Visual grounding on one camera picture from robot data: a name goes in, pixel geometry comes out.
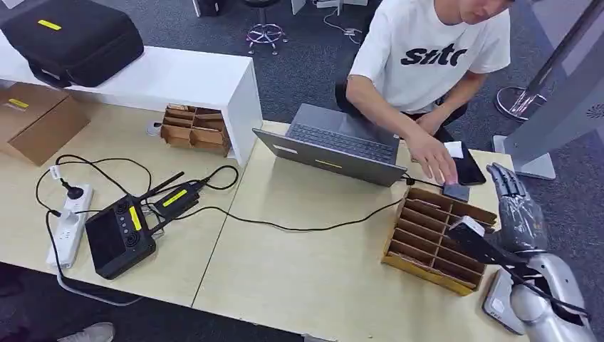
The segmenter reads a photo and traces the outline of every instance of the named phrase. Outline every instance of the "silver robotic arm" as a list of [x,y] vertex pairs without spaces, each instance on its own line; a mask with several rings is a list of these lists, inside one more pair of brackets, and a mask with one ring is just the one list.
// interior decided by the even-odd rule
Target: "silver robotic arm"
[[512,275],[509,302],[531,342],[596,342],[571,268],[546,251],[541,208],[514,172],[496,163],[487,170],[499,196],[501,230],[485,239],[484,230],[463,217],[447,234],[475,259]]

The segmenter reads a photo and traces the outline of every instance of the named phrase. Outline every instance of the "laptop keyboard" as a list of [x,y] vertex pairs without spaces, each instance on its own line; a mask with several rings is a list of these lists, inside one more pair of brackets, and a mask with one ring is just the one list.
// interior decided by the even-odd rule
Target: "laptop keyboard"
[[294,123],[291,126],[288,136],[305,143],[327,147],[332,150],[358,155],[379,162],[390,162],[396,152],[394,148],[378,142],[357,139],[299,123]]

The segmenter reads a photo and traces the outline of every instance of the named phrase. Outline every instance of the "yellow label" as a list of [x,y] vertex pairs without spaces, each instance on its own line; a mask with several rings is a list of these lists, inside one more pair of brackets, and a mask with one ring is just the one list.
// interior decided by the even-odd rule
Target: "yellow label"
[[12,103],[12,104],[14,104],[14,105],[17,105],[18,107],[21,107],[21,108],[27,108],[27,107],[29,107],[29,105],[27,103],[21,102],[21,101],[15,99],[15,98],[10,98],[9,102]]
[[325,164],[325,165],[329,165],[329,166],[333,166],[333,167],[337,167],[338,169],[341,169],[342,167],[340,165],[336,165],[336,164],[332,164],[330,162],[324,162],[322,160],[319,159],[315,159],[316,162],[320,162],[321,164]]
[[186,190],[182,190],[181,192],[177,193],[174,195],[174,197],[170,198],[169,200],[167,200],[166,202],[164,202],[164,204],[162,204],[164,207],[169,206],[170,204],[176,202],[176,200],[178,200],[180,197],[183,197],[185,194],[187,193]]
[[136,209],[134,207],[130,207],[130,216],[132,217],[132,223],[134,224],[134,228],[139,231],[142,229],[140,226],[140,221],[138,220],[138,215],[136,215]]
[[49,29],[53,29],[53,30],[55,30],[55,31],[58,31],[58,30],[60,30],[60,29],[61,29],[61,27],[60,27],[59,25],[57,25],[57,24],[53,24],[53,23],[51,23],[50,21],[46,21],[46,20],[40,20],[40,21],[38,21],[38,24],[40,24],[40,25],[42,25],[42,26],[46,26],[46,27],[48,27]]

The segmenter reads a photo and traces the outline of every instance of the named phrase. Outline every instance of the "cardboard organizer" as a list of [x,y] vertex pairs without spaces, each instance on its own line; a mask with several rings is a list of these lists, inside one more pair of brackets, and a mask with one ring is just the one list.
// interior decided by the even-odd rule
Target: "cardboard organizer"
[[397,210],[382,262],[466,296],[478,291],[486,266],[445,235],[462,216],[493,232],[497,216],[469,204],[410,187]]
[[172,146],[207,150],[225,157],[231,149],[229,133],[219,110],[168,105],[160,136]]

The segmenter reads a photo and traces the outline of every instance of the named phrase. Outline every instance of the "black smartphone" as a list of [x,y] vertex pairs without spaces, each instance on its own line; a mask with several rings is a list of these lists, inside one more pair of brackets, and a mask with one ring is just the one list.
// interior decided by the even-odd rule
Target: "black smartphone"
[[457,177],[461,185],[480,185],[486,183],[486,178],[482,174],[476,160],[470,154],[466,143],[462,141],[462,151],[464,158],[453,158],[457,167]]

